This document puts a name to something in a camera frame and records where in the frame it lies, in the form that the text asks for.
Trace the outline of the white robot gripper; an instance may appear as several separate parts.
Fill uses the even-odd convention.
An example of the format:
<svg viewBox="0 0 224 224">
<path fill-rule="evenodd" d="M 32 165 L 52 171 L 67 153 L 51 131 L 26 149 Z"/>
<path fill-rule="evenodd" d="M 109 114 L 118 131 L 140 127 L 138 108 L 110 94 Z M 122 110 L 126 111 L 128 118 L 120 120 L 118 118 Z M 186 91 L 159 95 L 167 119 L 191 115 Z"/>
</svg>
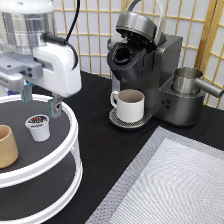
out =
<svg viewBox="0 0 224 224">
<path fill-rule="evenodd" d="M 81 89 L 80 68 L 73 68 L 74 54 L 69 47 L 48 43 L 34 48 L 33 56 L 44 64 L 43 75 L 33 83 L 53 92 L 52 98 L 48 100 L 49 115 L 58 118 L 61 115 L 63 97 L 74 95 Z M 24 86 L 21 93 L 23 102 L 33 100 L 32 87 L 31 83 Z"/>
</svg>

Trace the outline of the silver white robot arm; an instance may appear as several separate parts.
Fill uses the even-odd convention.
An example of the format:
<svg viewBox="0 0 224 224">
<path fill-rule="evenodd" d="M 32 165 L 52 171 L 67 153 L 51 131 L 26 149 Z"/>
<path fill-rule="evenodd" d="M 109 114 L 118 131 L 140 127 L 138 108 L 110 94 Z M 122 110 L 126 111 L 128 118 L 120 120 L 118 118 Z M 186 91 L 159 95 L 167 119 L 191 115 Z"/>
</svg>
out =
<svg viewBox="0 0 224 224">
<path fill-rule="evenodd" d="M 50 91 L 54 118 L 81 89 L 78 55 L 68 38 L 56 35 L 52 0 L 0 0 L 0 85 L 24 102 L 34 85 Z"/>
</svg>

